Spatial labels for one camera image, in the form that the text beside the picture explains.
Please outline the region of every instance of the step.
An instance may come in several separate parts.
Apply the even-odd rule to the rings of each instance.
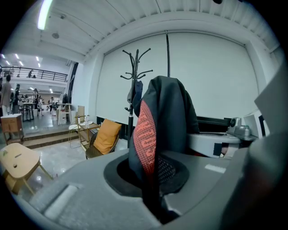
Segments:
[[[70,137],[70,134],[62,134],[62,135],[57,135],[53,137],[45,137],[41,139],[36,139],[36,140],[30,140],[30,141],[24,141],[23,145],[26,146],[29,149],[35,149],[35,148],[40,148],[44,146],[50,146],[62,142],[67,142]],[[76,132],[73,132],[71,134],[71,139],[76,140],[78,139],[78,134]]]
[[[62,129],[62,130],[51,130],[50,132],[45,132],[45,134],[25,134],[24,135],[24,141],[32,141],[32,140],[37,140],[37,139],[42,139],[42,138],[47,138],[47,137],[55,137],[55,136],[60,136],[64,134],[68,134],[69,130],[68,128]]]

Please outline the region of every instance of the coat rack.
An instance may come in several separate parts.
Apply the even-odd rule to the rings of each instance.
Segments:
[[[148,73],[148,72],[152,72],[153,70],[149,70],[149,71],[144,71],[144,72],[141,72],[137,75],[137,70],[138,70],[138,64],[140,63],[140,59],[142,58],[142,56],[144,54],[146,54],[149,50],[151,50],[151,48],[149,48],[148,50],[146,50],[142,55],[140,55],[140,57],[138,58],[138,54],[139,54],[139,50],[136,51],[136,56],[135,56],[135,59],[132,57],[131,53],[128,53],[126,52],[125,50],[123,50],[124,53],[128,54],[129,57],[130,57],[130,61],[131,61],[131,65],[132,65],[132,73],[127,73],[126,74],[130,74],[131,77],[130,78],[126,78],[124,76],[120,76],[126,80],[130,80],[132,79],[132,84],[131,84],[131,88],[132,88],[132,94],[131,94],[131,100],[130,100],[130,107],[127,108],[125,107],[125,109],[130,112],[129,113],[129,120],[128,120],[128,148],[130,147],[130,138],[131,138],[131,135],[132,135],[132,132],[133,132],[133,105],[132,105],[132,102],[133,102],[133,99],[134,99],[134,96],[135,96],[135,82],[136,80],[138,79],[141,79],[143,77],[146,76],[145,73]]]

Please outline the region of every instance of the fluorescent light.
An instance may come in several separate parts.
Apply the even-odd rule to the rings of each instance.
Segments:
[[[38,29],[45,29],[46,18],[49,12],[49,8],[51,6],[52,0],[44,0],[41,6],[39,19],[38,19]]]

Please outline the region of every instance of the railing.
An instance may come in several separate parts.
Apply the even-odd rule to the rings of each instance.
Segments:
[[[22,67],[2,67],[1,70],[0,77],[10,74],[11,77],[40,78],[62,82],[66,82],[67,78],[67,74]]]

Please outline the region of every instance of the white ceiling panel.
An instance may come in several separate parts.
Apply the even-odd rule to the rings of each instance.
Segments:
[[[35,48],[41,47],[42,51],[44,47],[51,49],[54,45],[55,50],[61,50],[62,57],[67,56],[69,59],[68,56],[72,56],[75,61],[79,61],[81,54],[85,60],[85,56],[89,57],[88,54],[104,40],[110,40],[111,34],[118,30],[125,31],[124,27],[129,24],[157,15],[181,12],[212,15],[227,20],[235,28],[242,26],[261,39],[269,49],[278,43],[259,13],[251,5],[239,0],[223,0],[221,4],[212,0],[54,0],[44,31],[37,29],[40,7],[41,1],[38,1],[27,12],[8,44],[26,40],[31,46],[33,41]],[[53,33],[58,33],[59,38],[54,39]]]

